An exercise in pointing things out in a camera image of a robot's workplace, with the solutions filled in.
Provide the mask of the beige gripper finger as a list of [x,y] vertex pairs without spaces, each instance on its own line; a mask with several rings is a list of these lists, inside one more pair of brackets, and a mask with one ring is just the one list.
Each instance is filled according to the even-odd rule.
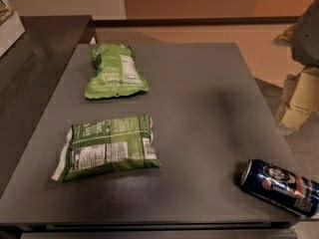
[[295,32],[295,25],[291,25],[286,30],[284,30],[282,33],[280,33],[275,38],[275,41],[279,44],[290,45],[294,32]]
[[298,75],[288,74],[276,113],[277,124],[297,130],[318,107],[319,69],[305,67]]

